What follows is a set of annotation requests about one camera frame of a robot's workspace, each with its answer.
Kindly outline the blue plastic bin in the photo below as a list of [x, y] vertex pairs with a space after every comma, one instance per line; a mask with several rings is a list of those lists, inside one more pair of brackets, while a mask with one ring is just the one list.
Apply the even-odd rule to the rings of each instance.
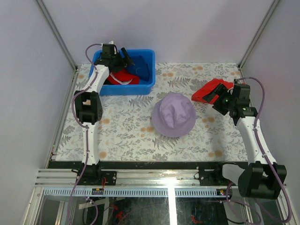
[[155, 75], [155, 53], [150, 49], [136, 49], [128, 50], [130, 58], [135, 56], [143, 56], [150, 70], [149, 81], [140, 79], [137, 85], [104, 85], [105, 80], [110, 75], [109, 63], [114, 55], [105, 54], [102, 51], [97, 51], [93, 56], [93, 64], [90, 69], [89, 78], [95, 79], [89, 91], [96, 91], [102, 96], [116, 96], [116, 95], [148, 95], [156, 81]]

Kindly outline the lilac bucket hat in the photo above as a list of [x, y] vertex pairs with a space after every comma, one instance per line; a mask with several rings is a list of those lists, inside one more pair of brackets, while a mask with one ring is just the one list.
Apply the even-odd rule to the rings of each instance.
[[197, 115], [189, 98], [172, 92], [154, 105], [151, 119], [161, 135], [175, 138], [187, 135], [194, 128]]

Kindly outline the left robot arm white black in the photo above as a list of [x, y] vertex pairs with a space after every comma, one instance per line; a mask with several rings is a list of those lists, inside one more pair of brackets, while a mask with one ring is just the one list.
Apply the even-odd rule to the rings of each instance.
[[97, 64], [90, 60], [93, 66], [92, 75], [83, 90], [74, 93], [71, 106], [72, 114], [82, 128], [83, 135], [83, 168], [79, 177], [86, 178], [92, 185], [99, 184], [103, 178], [97, 141], [97, 128], [103, 114], [100, 91], [112, 72], [119, 72], [134, 63], [124, 47], [118, 51], [113, 42], [100, 46], [102, 52]]

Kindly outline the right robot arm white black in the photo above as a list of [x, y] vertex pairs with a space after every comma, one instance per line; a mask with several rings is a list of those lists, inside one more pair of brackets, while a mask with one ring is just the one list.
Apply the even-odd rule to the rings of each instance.
[[247, 152], [248, 166], [245, 169], [231, 163], [223, 164], [214, 172], [214, 181], [224, 185], [228, 181], [238, 186], [242, 197], [271, 199], [278, 198], [287, 171], [277, 164], [270, 153], [260, 128], [258, 112], [250, 104], [250, 86], [235, 84], [230, 91], [222, 83], [203, 99], [207, 102], [216, 98], [213, 109], [222, 115], [229, 114], [239, 130]]

